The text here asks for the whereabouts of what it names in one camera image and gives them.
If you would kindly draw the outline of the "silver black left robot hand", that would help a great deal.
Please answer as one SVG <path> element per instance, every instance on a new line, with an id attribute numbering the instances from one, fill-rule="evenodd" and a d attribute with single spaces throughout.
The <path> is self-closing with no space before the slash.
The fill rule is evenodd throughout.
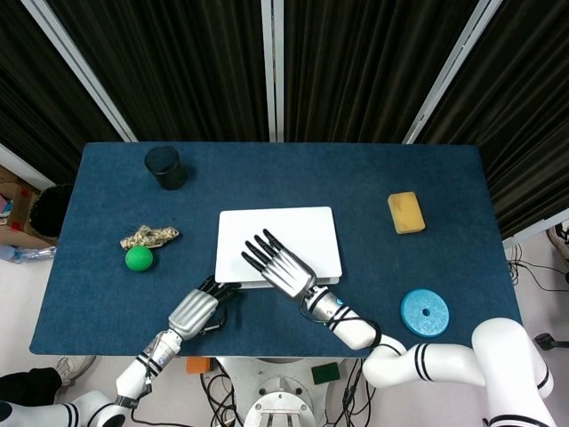
<path id="1" fill-rule="evenodd" d="M 174 309 L 168 318 L 169 328 L 182 341 L 221 330 L 228 319 L 224 303 L 236 296 L 241 287 L 239 282 L 217 282 L 209 276 Z"/>

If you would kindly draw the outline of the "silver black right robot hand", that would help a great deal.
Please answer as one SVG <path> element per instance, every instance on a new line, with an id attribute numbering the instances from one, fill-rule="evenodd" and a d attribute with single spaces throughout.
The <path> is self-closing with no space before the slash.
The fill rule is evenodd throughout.
<path id="1" fill-rule="evenodd" d="M 317 274 L 299 256 L 264 229 L 244 242 L 242 258 L 274 288 L 293 300 L 309 294 L 317 285 Z"/>

